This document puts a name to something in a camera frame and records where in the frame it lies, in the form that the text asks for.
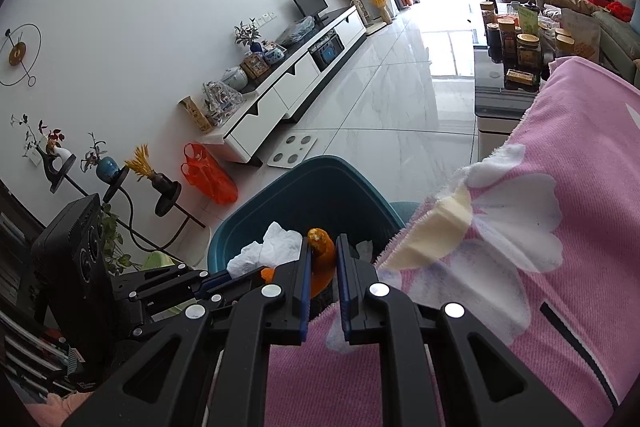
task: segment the blue vase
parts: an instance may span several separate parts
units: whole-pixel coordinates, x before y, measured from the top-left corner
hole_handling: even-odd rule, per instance
[[[98,165],[95,166],[95,175],[98,176],[100,181],[107,184],[111,184],[115,177],[118,175],[120,168],[113,158],[105,156],[100,158]]]

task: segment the black screen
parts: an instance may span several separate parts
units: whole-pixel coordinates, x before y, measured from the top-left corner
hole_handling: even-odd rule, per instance
[[[300,12],[304,16],[315,16],[318,15],[322,10],[327,8],[327,4],[325,0],[293,0],[298,6]]]

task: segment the black stripe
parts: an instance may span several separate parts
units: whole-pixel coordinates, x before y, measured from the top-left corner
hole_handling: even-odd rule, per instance
[[[558,314],[556,314],[556,312],[551,309],[551,306],[549,306],[546,302],[543,302],[542,306],[540,306],[540,311],[543,315],[545,315],[546,320],[548,320],[549,323],[554,328],[556,328],[556,330],[558,330],[558,333],[560,333],[564,337],[564,339],[571,345],[571,347],[576,350],[578,355],[580,355],[580,357],[582,357],[582,359],[591,368],[594,375],[600,382],[600,385],[604,389],[607,398],[609,398],[611,406],[614,410],[616,410],[618,408],[618,401],[616,400],[616,396],[613,394],[613,390],[611,389],[609,382],[604,377],[604,374],[596,361],[593,360],[593,357],[589,354],[589,351],[584,349],[584,346],[580,343],[578,338],[569,330],[569,328],[566,327],[565,323],[558,316]]]

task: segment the red cloth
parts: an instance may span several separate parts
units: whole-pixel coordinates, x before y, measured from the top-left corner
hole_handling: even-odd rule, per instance
[[[614,17],[617,17],[622,22],[630,22],[634,11],[628,6],[623,5],[620,1],[613,1],[607,6]]]

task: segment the plastic-covered object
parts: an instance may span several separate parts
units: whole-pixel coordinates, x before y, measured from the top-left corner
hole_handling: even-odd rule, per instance
[[[315,26],[316,22],[314,21],[314,18],[307,16],[302,20],[294,22],[284,30],[276,39],[276,44],[286,48],[296,42],[300,42]]]
[[[205,117],[212,125],[224,124],[244,102],[239,92],[218,80],[202,84],[202,90],[207,107]]]
[[[187,154],[187,147],[191,147],[193,156]],[[180,166],[180,170],[190,185],[199,188],[217,204],[234,203],[238,199],[236,183],[204,145],[188,143],[184,146],[184,157],[186,162]]]
[[[302,235],[319,228],[331,238],[346,233],[353,245],[372,241],[376,254],[404,227],[356,169],[336,156],[316,156],[286,172],[220,224],[209,245],[209,271],[225,269],[242,247],[261,242],[273,221]]]

